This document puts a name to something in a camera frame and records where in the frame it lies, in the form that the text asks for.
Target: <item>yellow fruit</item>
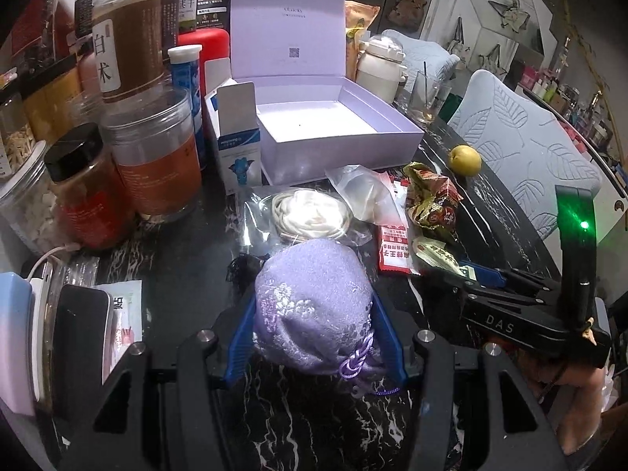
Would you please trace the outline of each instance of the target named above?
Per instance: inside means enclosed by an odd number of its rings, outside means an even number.
[[[468,145],[458,145],[449,153],[449,168],[458,175],[473,177],[480,173],[482,158]]]

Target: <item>crumpled snack wrapper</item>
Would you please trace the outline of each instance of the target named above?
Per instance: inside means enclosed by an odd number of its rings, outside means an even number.
[[[414,224],[456,241],[456,211],[462,197],[449,177],[437,175],[419,162],[403,168],[410,179],[406,210]]]
[[[360,50],[360,37],[371,26],[379,14],[379,7],[359,2],[345,2],[345,28],[347,31],[347,73],[351,81],[356,81],[357,55]]]

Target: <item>drinking glass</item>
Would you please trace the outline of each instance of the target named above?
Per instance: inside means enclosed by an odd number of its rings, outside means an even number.
[[[451,92],[449,81],[432,80],[417,72],[410,102],[407,105],[407,115],[415,123],[431,124],[443,107],[447,96]]]

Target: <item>white charging cable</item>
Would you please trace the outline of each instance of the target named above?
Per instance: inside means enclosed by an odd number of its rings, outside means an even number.
[[[283,239],[339,239],[351,224],[347,205],[315,190],[295,190],[272,197],[272,219]]]
[[[78,242],[72,242],[70,244],[66,244],[65,246],[59,246],[57,248],[52,248],[49,252],[44,253],[41,258],[35,262],[35,265],[33,266],[33,268],[31,269],[31,271],[28,273],[28,278],[26,278],[26,281],[30,281],[33,279],[33,274],[35,274],[35,271],[37,270],[37,268],[43,264],[43,262],[50,256],[55,255],[55,253],[59,253],[61,251],[69,251],[69,252],[73,252],[73,251],[79,251],[81,249],[81,245]]]

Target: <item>blue cartoon character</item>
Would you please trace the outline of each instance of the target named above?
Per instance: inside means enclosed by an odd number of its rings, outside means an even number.
[[[237,177],[237,183],[240,186],[246,186],[246,173],[249,171],[250,165],[252,165],[252,159],[246,159],[246,157],[241,157],[234,161],[234,163],[229,167],[229,169],[235,173]]]

